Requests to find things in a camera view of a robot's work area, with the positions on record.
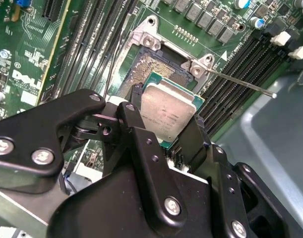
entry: metal screw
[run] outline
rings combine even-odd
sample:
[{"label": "metal screw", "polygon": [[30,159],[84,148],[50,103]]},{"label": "metal screw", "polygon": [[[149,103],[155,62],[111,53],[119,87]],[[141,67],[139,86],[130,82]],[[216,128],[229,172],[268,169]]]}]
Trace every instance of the metal screw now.
[{"label": "metal screw", "polygon": [[224,153],[224,151],[223,151],[222,148],[220,148],[220,147],[216,147],[216,150],[217,150],[219,153],[221,153],[221,154]]},{"label": "metal screw", "polygon": [[96,102],[99,102],[101,100],[97,94],[91,94],[90,98]]},{"label": "metal screw", "polygon": [[53,161],[54,155],[50,150],[40,149],[33,152],[31,158],[38,165],[48,165]]},{"label": "metal screw", "polygon": [[243,165],[243,168],[246,170],[246,172],[250,173],[250,168],[247,165]]},{"label": "metal screw", "polygon": [[240,222],[233,221],[232,222],[232,227],[233,227],[233,230],[234,230],[235,234],[239,238],[246,238],[246,236],[247,236],[246,230],[245,230],[244,226]]},{"label": "metal screw", "polygon": [[2,57],[3,59],[8,59],[10,57],[10,51],[5,49],[1,50],[0,57]]},{"label": "metal screw", "polygon": [[150,48],[155,44],[155,40],[150,36],[146,36],[145,39],[143,39],[143,44],[145,47]]},{"label": "metal screw", "polygon": [[167,197],[165,200],[165,208],[166,210],[173,216],[177,216],[180,214],[181,208],[176,200],[171,197]]},{"label": "metal screw", "polygon": [[0,139],[0,155],[9,154],[13,149],[14,145],[10,140]]},{"label": "metal screw", "polygon": [[132,104],[127,104],[126,107],[131,111],[135,111],[135,107]]}]

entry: metal lever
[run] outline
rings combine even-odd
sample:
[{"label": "metal lever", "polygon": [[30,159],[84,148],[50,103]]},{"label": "metal lever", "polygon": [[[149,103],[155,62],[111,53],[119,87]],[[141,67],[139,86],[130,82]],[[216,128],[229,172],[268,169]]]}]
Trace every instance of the metal lever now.
[{"label": "metal lever", "polygon": [[210,73],[213,73],[213,74],[219,76],[219,77],[222,77],[222,78],[227,79],[229,81],[232,81],[234,83],[240,84],[240,85],[245,86],[247,88],[251,88],[251,89],[253,89],[253,90],[257,91],[257,92],[261,92],[262,94],[265,94],[268,97],[271,97],[271,98],[276,98],[277,97],[276,93],[270,92],[270,91],[268,91],[266,89],[260,88],[260,87],[258,87],[256,85],[251,84],[251,83],[247,83],[247,82],[244,82],[244,81],[242,81],[240,79],[228,76],[226,74],[216,72],[216,71],[214,71],[214,70],[212,70],[210,68],[207,68],[206,70],[209,71]]}]

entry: blue capacitor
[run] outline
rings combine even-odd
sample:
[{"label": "blue capacitor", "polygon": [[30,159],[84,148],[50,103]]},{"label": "blue capacitor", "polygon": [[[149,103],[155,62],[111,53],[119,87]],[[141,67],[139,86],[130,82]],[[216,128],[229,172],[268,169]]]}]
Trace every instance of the blue capacitor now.
[{"label": "blue capacitor", "polygon": [[255,29],[261,29],[265,25],[265,21],[258,17],[252,17],[249,21],[250,25]]},{"label": "blue capacitor", "polygon": [[250,0],[235,0],[234,7],[236,9],[245,9],[248,8],[250,4]]}]

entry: motherboard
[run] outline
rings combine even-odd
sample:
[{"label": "motherboard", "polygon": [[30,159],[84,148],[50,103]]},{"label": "motherboard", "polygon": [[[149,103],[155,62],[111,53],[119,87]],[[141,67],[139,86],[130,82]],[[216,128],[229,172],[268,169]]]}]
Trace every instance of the motherboard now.
[{"label": "motherboard", "polygon": [[[157,73],[203,99],[214,141],[260,93],[204,67],[267,88],[302,59],[303,0],[0,0],[0,120],[81,88],[125,98]],[[102,171],[101,144],[69,163]]]}]

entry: hole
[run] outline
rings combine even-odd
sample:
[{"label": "hole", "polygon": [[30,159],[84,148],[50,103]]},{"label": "hole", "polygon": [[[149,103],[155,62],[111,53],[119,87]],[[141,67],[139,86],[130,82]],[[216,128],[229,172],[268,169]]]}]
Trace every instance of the hole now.
[{"label": "hole", "polygon": [[148,20],[148,24],[149,24],[150,26],[153,26],[153,25],[155,24],[155,20],[152,19],[152,18],[150,18],[150,19]]},{"label": "hole", "polygon": [[235,194],[235,190],[232,187],[229,187],[229,191],[231,194]]},{"label": "hole", "polygon": [[132,104],[127,104],[126,107],[131,111],[135,111],[135,107]]},{"label": "hole", "polygon": [[159,161],[159,158],[158,158],[158,156],[156,156],[156,155],[153,155],[151,159],[152,159],[154,162],[158,162],[158,161]]},{"label": "hole", "polygon": [[245,30],[245,25],[241,24],[238,28],[238,31],[243,31],[243,30]]},{"label": "hole", "polygon": [[210,62],[212,62],[213,58],[211,56],[208,56],[208,57],[206,57],[205,60],[207,63],[210,63]]},{"label": "hole", "polygon": [[109,135],[112,129],[109,126],[103,128],[103,135]]}]

